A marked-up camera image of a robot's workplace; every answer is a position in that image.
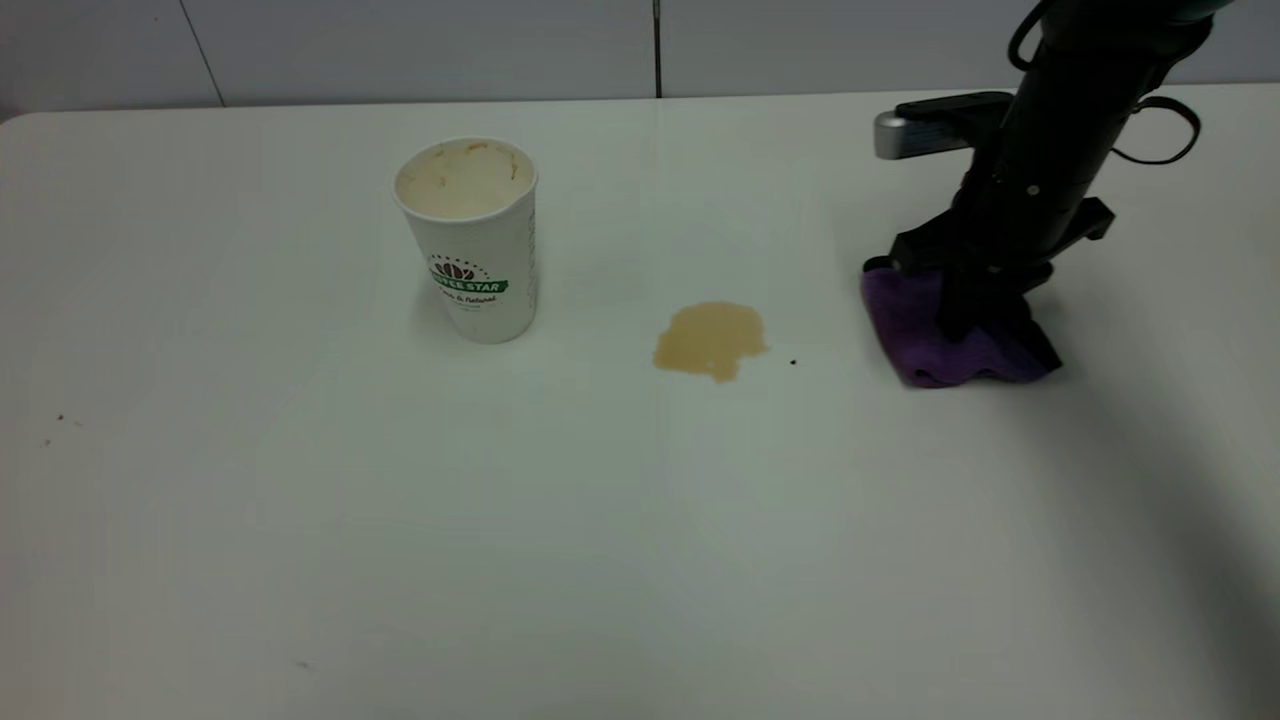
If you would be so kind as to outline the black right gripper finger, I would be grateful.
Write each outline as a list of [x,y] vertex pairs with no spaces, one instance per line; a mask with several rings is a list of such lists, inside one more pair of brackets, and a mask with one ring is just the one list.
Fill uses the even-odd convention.
[[982,322],[986,287],[972,275],[942,275],[938,301],[938,328],[954,343],[964,341]]
[[1037,328],[1025,293],[997,284],[988,290],[987,332],[1002,345],[1030,347]]

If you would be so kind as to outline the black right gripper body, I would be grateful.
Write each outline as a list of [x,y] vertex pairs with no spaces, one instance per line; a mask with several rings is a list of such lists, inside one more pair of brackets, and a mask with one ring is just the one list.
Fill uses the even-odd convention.
[[972,149],[950,206],[900,233],[890,265],[952,272],[1027,292],[1055,256],[1102,237],[1114,213],[1089,187],[1117,137],[1117,108],[1094,100],[925,100],[888,114],[888,156]]

